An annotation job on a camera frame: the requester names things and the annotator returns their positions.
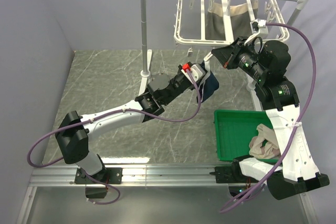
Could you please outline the navy blue underwear white trim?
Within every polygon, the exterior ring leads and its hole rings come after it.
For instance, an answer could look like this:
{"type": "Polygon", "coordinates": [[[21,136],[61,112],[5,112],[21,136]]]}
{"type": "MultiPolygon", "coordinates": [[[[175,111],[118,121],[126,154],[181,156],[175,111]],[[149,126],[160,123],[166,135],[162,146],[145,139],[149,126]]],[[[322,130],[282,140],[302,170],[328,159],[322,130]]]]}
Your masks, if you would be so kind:
{"type": "Polygon", "coordinates": [[[200,66],[206,71],[206,75],[197,85],[201,95],[201,102],[203,103],[219,89],[219,82],[210,70],[209,61],[203,61],[200,66]]]}

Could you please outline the white clip hanger frame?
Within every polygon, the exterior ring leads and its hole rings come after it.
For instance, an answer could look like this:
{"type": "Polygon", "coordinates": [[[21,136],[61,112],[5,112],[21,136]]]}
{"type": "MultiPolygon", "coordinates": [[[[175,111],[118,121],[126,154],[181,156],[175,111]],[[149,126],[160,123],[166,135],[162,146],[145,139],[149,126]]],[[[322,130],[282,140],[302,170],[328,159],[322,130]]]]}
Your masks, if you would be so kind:
{"type": "MultiPolygon", "coordinates": [[[[238,36],[249,37],[250,22],[257,19],[258,0],[245,0],[232,5],[232,0],[200,0],[200,38],[184,38],[181,35],[183,1],[178,0],[174,26],[175,42],[193,46],[228,46],[238,36]]],[[[190,0],[192,9],[195,0],[190,0]]]]}

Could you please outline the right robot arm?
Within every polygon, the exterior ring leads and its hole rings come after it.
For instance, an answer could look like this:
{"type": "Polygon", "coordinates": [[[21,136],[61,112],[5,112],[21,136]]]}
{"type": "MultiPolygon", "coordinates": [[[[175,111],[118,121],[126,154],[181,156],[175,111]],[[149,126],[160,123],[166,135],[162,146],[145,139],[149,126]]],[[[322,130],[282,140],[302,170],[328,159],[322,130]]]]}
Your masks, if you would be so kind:
{"type": "Polygon", "coordinates": [[[291,56],[288,46],[269,40],[256,52],[254,43],[237,38],[231,45],[212,50],[225,69],[241,68],[252,77],[262,108],[272,124],[279,150],[279,161],[270,165],[251,155],[232,162],[232,178],[243,182],[251,177],[266,184],[274,198],[281,200],[329,185],[310,154],[301,124],[305,111],[299,107],[295,86],[285,77],[291,56]]]}

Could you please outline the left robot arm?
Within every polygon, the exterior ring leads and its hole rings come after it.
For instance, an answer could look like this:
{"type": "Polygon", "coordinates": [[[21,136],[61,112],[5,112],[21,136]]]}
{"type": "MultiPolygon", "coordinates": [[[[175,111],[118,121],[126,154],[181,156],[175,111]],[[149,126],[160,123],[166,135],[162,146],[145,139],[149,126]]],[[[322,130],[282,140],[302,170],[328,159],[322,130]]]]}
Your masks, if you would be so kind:
{"type": "Polygon", "coordinates": [[[77,164],[94,183],[102,182],[106,170],[99,155],[89,150],[89,141],[120,127],[140,124],[152,119],[164,120],[163,107],[187,89],[198,89],[200,77],[190,70],[170,78],[158,75],[144,93],[119,107],[103,112],[79,115],[77,111],[66,114],[55,138],[66,164],[77,164]]]}

